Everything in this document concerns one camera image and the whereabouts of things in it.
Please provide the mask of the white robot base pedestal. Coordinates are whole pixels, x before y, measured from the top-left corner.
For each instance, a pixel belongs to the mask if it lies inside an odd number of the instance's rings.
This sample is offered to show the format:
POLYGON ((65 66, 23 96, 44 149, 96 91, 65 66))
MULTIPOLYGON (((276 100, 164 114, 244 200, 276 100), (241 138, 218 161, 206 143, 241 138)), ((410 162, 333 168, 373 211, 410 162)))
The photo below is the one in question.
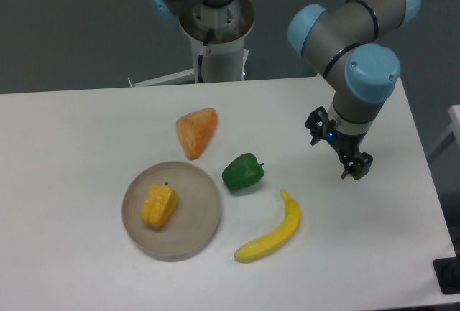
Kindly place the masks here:
POLYGON ((179 22, 190 40, 193 67, 134 83, 134 87, 244 79, 244 66, 249 54, 244 41, 254 26, 254 7, 250 0, 233 0, 219 8, 199 4, 181 14, 179 22))

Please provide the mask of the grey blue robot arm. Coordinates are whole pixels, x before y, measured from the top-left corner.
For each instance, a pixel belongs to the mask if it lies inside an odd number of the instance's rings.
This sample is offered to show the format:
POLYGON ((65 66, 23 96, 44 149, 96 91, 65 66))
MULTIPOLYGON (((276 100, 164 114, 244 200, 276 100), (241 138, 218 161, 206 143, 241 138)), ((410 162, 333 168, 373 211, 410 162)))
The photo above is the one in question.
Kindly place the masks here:
MULTIPOLYGON (((164 17, 177 17, 190 39, 197 83, 240 81, 244 40, 254 25, 250 0, 150 0, 164 17)), ((377 39, 413 19, 420 0, 344 0, 335 11, 301 9, 287 38, 299 56, 333 88, 329 109, 305 122, 313 144, 326 141, 344 176, 358 180, 372 164, 359 146, 400 77, 400 61, 377 39)))

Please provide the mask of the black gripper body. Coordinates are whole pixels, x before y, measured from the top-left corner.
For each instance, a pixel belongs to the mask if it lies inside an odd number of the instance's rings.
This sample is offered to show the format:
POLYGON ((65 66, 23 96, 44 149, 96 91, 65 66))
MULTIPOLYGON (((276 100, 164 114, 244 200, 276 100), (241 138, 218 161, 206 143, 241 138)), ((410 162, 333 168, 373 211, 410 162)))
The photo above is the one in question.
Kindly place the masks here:
POLYGON ((339 125, 334 119, 328 120, 323 130, 324 139, 337 152, 340 157, 353 157, 359 151, 359 145, 367 134, 345 134, 339 131, 339 125))

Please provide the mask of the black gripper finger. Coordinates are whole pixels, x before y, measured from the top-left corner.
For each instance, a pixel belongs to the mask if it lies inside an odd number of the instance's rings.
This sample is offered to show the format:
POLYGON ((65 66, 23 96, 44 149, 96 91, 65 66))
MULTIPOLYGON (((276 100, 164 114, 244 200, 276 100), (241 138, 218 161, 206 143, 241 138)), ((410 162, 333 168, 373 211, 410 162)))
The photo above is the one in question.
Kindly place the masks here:
POLYGON ((360 180, 365 176, 373 163, 372 155, 366 152, 355 152, 352 155, 340 153, 340 162, 344 166, 341 179, 351 176, 354 180, 360 180))
POLYGON ((324 140, 332 142, 335 137, 336 121, 328 117, 328 112, 323 106, 318 107, 310 113, 305 121, 305 127, 310 131, 311 145, 316 145, 324 140))

